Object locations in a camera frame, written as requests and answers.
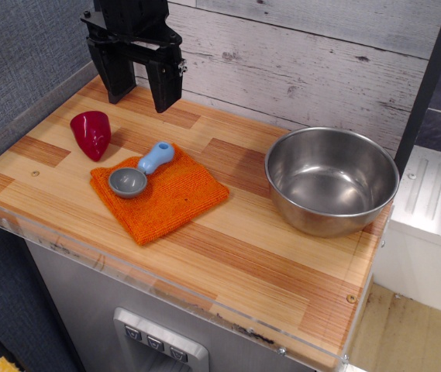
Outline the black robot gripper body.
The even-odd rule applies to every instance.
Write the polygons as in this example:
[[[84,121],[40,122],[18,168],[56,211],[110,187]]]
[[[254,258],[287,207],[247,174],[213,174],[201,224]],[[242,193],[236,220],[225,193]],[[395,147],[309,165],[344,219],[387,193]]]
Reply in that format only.
[[[96,1],[93,10],[81,14],[88,28],[88,44],[98,48],[150,44],[178,48],[181,36],[167,25],[166,0]]]

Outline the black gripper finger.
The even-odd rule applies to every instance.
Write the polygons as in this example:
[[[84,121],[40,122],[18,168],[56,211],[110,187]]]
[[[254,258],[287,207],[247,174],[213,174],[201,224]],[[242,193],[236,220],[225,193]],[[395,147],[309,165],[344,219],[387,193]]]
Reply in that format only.
[[[186,61],[178,45],[153,50],[152,57],[146,64],[146,72],[158,113],[167,111],[181,99],[183,75],[186,70]]]
[[[109,102],[117,104],[136,87],[133,62],[122,55],[114,44],[97,43],[87,38],[89,53],[107,89]]]

